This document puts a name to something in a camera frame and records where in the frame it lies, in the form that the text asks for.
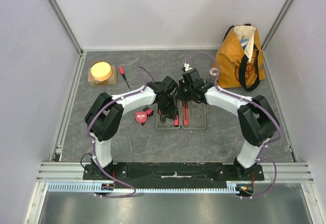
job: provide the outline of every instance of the robotic arm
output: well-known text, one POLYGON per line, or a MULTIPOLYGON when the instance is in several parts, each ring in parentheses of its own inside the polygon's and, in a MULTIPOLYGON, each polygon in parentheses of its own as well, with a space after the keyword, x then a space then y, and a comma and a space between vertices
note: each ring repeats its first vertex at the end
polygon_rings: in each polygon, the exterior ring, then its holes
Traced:
MULTIPOLYGON (((85 117, 87 126, 95 115, 110 101, 120 98, 112 103, 107 115, 102 113, 91 128, 91 134, 96 138, 95 148, 100 165, 106 167, 112 162, 111 138, 118 130, 121 117, 140 106, 157 103, 162 115, 174 119, 178 109, 174 102, 172 92, 178 89, 178 99, 182 101, 203 102, 221 107, 239 117, 242 134, 245 138, 242 150, 234 159, 234 165, 239 175, 250 172, 255 164, 261 147, 276 132, 276 128, 269 118, 245 101, 236 99, 239 96, 228 92, 221 93, 212 83, 204 83, 196 69, 188 68, 182 74, 183 79, 177 83, 167 76, 162 82, 149 82, 146 87, 121 95, 109 96, 100 94, 85 117)), ((243 97, 252 100, 264 107, 276 120, 276 117, 263 96, 255 98, 243 97)))

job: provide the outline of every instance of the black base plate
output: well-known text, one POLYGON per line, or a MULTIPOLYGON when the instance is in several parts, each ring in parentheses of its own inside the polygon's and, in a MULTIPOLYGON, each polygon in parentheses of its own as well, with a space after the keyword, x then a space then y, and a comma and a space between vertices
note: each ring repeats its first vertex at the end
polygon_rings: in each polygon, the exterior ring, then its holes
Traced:
MULTIPOLYGON (((223 163, 118 162, 108 165, 104 170, 110 175, 114 173, 117 179, 135 188, 225 188, 226 181, 251 181, 252 174, 256 181, 264 180, 261 165, 256 165, 245 176, 239 176, 233 164, 223 163), (173 175, 185 177, 166 177, 173 175)), ((109 177, 96 165, 87 164, 83 179, 109 180, 109 177)), ((115 188, 125 186, 116 183, 115 188)))

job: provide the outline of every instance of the gray table surface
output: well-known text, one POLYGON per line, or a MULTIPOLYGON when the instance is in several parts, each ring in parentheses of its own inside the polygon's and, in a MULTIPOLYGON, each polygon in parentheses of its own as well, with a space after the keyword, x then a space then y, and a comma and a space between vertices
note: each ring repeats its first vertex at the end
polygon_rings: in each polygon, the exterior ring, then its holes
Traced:
MULTIPOLYGON (((256 184, 256 192, 268 186, 256 184)), ((48 192, 39 224, 312 224, 300 184, 276 185, 254 200, 230 194, 145 193, 100 199, 93 193, 48 192)))
MULTIPOLYGON (((97 96, 102 92, 114 95, 129 91, 120 74, 118 74, 116 85, 92 87, 88 83, 87 77, 89 68, 94 61, 107 61, 116 67, 122 66, 133 90, 139 88, 143 83, 138 76, 138 66, 145 67, 157 81, 164 79, 167 75, 178 81, 182 78, 183 62, 198 52, 203 51, 88 52, 67 128, 61 161, 79 161, 82 155, 92 151, 91 142, 86 137, 84 118, 97 96)), ((216 54, 216 50, 205 50, 204 52, 216 54)), ((191 66, 200 72, 202 78, 207 79, 212 62, 211 58, 201 55, 191 62, 191 66)), ((279 112, 267 78, 252 92, 246 92, 243 88, 230 90, 246 96, 254 97, 258 94, 265 96, 279 119, 279 112)), ((114 161, 233 162, 241 150, 243 137, 238 118, 221 108, 209 106, 207 129, 193 131, 183 129, 176 131, 157 130, 154 125, 154 117, 150 117, 148 122, 141 126, 134 119, 135 111, 124 115, 119 130, 112 139, 111 152, 114 161), (128 142, 128 136, 131 137, 131 143, 128 142)), ((277 162, 293 161, 285 137, 268 147, 263 156, 272 157, 277 162)))

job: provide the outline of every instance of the yellow lid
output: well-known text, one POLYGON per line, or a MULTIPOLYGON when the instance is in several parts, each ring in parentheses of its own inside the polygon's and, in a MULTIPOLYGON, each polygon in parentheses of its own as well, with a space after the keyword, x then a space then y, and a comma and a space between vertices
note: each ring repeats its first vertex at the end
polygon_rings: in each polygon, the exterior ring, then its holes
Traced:
POLYGON ((100 62, 91 68, 91 73, 96 81, 105 81, 112 75, 111 66, 107 62, 100 62))

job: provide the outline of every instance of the screwdriver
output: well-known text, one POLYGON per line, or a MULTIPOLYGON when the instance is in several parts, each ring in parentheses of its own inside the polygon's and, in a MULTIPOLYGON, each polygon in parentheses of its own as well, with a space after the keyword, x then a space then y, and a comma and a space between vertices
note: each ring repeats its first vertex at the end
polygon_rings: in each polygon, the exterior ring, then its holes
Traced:
POLYGON ((130 86, 129 86, 128 82, 127 82, 126 75, 125 75, 124 70, 123 70, 123 68, 121 66, 119 66, 119 71, 120 71, 120 74, 122 75, 123 79, 126 81, 128 87, 130 89, 130 86))

